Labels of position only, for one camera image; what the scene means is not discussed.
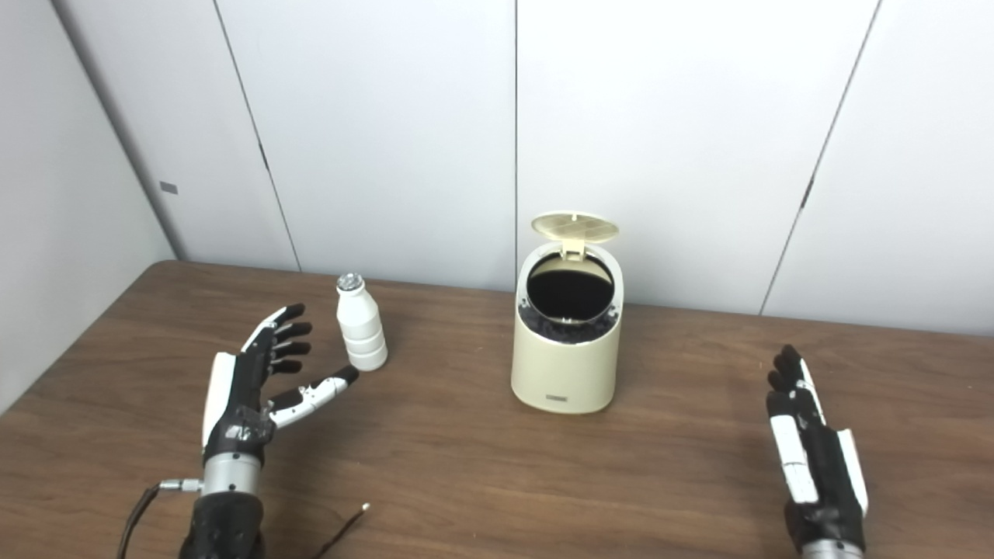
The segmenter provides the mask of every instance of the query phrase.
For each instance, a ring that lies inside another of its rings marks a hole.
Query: black cable
[[[345,532],[348,531],[348,529],[351,528],[352,525],[356,523],[356,520],[359,520],[359,517],[362,516],[364,512],[369,510],[369,508],[370,508],[370,503],[367,502],[363,504],[363,507],[359,509],[359,512],[353,514],[352,518],[349,518],[348,521],[345,522],[345,525],[343,525],[342,528],[338,530],[338,533],[335,534],[335,536],[330,540],[328,540],[324,545],[322,545],[321,549],[319,549],[317,553],[312,555],[310,559],[321,559],[321,556],[327,553],[327,551],[331,549],[331,546],[338,543],[338,540],[342,539],[342,536],[345,535]]]
[[[157,494],[159,494],[158,483],[145,489],[145,492],[141,494],[141,498],[135,503],[134,509],[131,510],[131,515],[127,517],[127,522],[124,523],[124,533],[121,534],[121,543],[117,547],[117,559],[124,559],[124,554],[127,553],[127,543],[131,539],[131,532],[134,531],[134,526],[141,519],[141,515],[148,508],[148,505],[152,503],[152,499]]]

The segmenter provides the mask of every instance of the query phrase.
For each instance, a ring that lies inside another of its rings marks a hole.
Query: table top
[[[511,392],[511,293],[369,286],[391,358],[267,448],[269,557],[366,501],[326,557],[795,557],[764,407],[787,342],[856,435],[868,559],[994,556],[994,338],[627,305],[613,402],[560,416]],[[299,301],[314,349],[267,394],[347,363],[334,278],[149,269],[0,417],[0,557],[112,557],[144,487],[201,475],[215,352]],[[193,499],[160,494],[128,556],[176,557]]]

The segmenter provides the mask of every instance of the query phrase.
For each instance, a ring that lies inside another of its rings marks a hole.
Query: silver bottle cap
[[[354,272],[349,272],[338,278],[338,288],[343,291],[354,291],[362,286],[363,277]]]

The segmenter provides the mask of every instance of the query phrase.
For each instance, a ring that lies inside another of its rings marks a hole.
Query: cream trash can
[[[593,244],[618,228],[580,212],[543,214],[532,228],[552,242],[518,276],[511,388],[547,412],[596,412],[614,396],[624,283],[618,262]]]

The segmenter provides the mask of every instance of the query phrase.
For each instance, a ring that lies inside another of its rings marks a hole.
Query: white bottle
[[[348,273],[338,278],[338,295],[338,324],[349,362],[360,371],[379,369],[387,361],[387,338],[380,308],[366,291],[363,277]]]

